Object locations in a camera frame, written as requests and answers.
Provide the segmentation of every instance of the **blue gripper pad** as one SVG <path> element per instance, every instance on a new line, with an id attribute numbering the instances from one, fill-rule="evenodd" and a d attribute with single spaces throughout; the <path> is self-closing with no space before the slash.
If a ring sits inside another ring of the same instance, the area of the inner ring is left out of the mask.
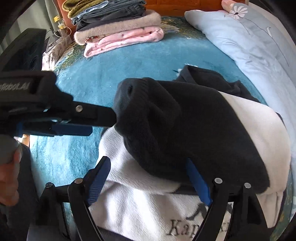
<path id="1" fill-rule="evenodd" d="M 98 200 L 98 197 L 102 191 L 102 188 L 111 169 L 110 158 L 104 156 L 99 161 L 98 165 L 93 169 L 93 171 L 95 171 L 97 168 L 99 169 L 99 171 L 97 172 L 92 184 L 89 187 L 87 199 L 87 203 L 89 204 L 89 206 Z"/>
<path id="2" fill-rule="evenodd" d="M 187 158 L 186 171 L 198 197 L 204 204 L 209 206 L 212 203 L 210 188 L 190 158 Z"/>

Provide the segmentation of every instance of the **yellow label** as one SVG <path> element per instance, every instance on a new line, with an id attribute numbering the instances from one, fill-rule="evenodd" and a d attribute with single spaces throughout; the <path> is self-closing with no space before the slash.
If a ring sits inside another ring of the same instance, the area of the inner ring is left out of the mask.
<path id="1" fill-rule="evenodd" d="M 58 28 L 59 28 L 59 29 L 64 29 L 64 28 L 66 28 L 66 27 L 65 27 L 64 23 L 61 23 L 60 25 L 58 25 Z"/>
<path id="2" fill-rule="evenodd" d="M 57 22 L 57 21 L 59 21 L 60 20 L 60 17 L 59 16 L 55 16 L 54 17 L 54 22 Z"/>

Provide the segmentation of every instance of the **black embroidery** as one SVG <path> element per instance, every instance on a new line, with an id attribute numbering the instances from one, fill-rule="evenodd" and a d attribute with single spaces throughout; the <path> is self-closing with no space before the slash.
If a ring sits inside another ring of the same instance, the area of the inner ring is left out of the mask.
<path id="1" fill-rule="evenodd" d="M 179 233 L 178 233 L 177 225 L 179 224 L 179 222 L 182 222 L 182 221 L 181 221 L 181 220 L 174 220 L 174 219 L 171 219 L 171 222 L 172 222 L 172 228 L 171 228 L 171 230 L 169 231 L 169 233 L 168 233 L 167 235 L 178 236 Z"/>
<path id="2" fill-rule="evenodd" d="M 202 218 L 205 218 L 205 216 L 207 215 L 207 209 L 205 208 L 204 203 L 200 203 L 197 206 L 195 213 L 192 216 L 187 217 L 186 220 L 193 221 L 199 213 L 202 213 Z"/>
<path id="3" fill-rule="evenodd" d="M 193 238 L 195 236 L 196 233 L 194 233 L 194 230 L 197 227 L 197 231 L 198 231 L 198 229 L 199 229 L 200 226 L 199 225 L 192 225 L 192 227 L 193 227 L 193 229 L 192 229 L 192 233 L 190 235 L 190 238 Z"/>
<path id="4" fill-rule="evenodd" d="M 181 231 L 181 235 L 188 235 L 188 229 L 189 229 L 189 225 L 185 224 L 183 227 L 183 230 Z"/>

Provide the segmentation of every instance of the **metal screw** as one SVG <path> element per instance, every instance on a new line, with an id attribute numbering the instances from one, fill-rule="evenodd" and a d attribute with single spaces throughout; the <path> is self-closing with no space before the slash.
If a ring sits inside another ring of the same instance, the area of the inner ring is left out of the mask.
<path id="1" fill-rule="evenodd" d="M 221 178 L 215 178 L 215 183 L 217 183 L 217 184 L 221 184 L 223 181 L 222 181 L 222 179 Z"/>
<path id="2" fill-rule="evenodd" d="M 249 183 L 245 183 L 244 186 L 245 186 L 245 188 L 251 188 L 251 184 L 249 184 Z"/>
<path id="3" fill-rule="evenodd" d="M 51 182 L 48 182 L 47 184 L 45 184 L 45 187 L 46 188 L 51 188 L 52 187 L 52 183 Z"/>
<path id="4" fill-rule="evenodd" d="M 79 177 L 79 178 L 76 178 L 75 181 L 74 181 L 76 184 L 80 184 L 83 182 L 83 178 Z"/>
<path id="5" fill-rule="evenodd" d="M 77 112 L 81 112 L 81 111 L 83 110 L 82 105 L 79 104 L 78 106 L 76 106 L 75 110 L 76 110 Z"/>

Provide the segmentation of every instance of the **olive green sweater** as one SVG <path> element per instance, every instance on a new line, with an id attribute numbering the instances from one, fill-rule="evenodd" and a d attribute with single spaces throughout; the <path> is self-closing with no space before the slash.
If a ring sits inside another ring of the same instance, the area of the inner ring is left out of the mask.
<path id="1" fill-rule="evenodd" d="M 103 1 L 104 0 L 66 0 L 62 5 L 62 9 L 69 12 L 68 18 L 73 18 L 85 9 L 100 4 Z"/>

